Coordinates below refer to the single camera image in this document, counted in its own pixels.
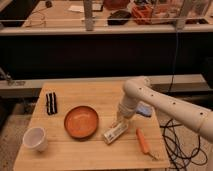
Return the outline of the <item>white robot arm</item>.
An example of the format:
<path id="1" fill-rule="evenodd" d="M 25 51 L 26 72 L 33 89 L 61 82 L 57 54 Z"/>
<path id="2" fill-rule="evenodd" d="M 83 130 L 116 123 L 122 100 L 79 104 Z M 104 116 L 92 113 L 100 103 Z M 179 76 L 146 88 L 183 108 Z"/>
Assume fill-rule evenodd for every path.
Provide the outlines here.
<path id="1" fill-rule="evenodd" d="M 154 91 L 150 80 L 145 76 L 126 80 L 123 92 L 118 104 L 118 121 L 130 119 L 136 113 L 138 103 L 143 101 L 213 143 L 212 110 Z"/>

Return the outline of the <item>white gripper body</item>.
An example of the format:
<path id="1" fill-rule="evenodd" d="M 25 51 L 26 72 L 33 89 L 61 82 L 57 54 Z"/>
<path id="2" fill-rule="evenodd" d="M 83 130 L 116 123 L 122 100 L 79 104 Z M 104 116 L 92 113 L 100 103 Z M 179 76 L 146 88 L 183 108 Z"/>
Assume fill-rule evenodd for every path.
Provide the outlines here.
<path id="1" fill-rule="evenodd" d="M 125 115 L 121 112 L 118 112 L 116 115 L 116 120 L 112 123 L 111 127 L 114 128 L 119 124 L 129 126 L 129 121 L 132 118 L 132 115 Z"/>

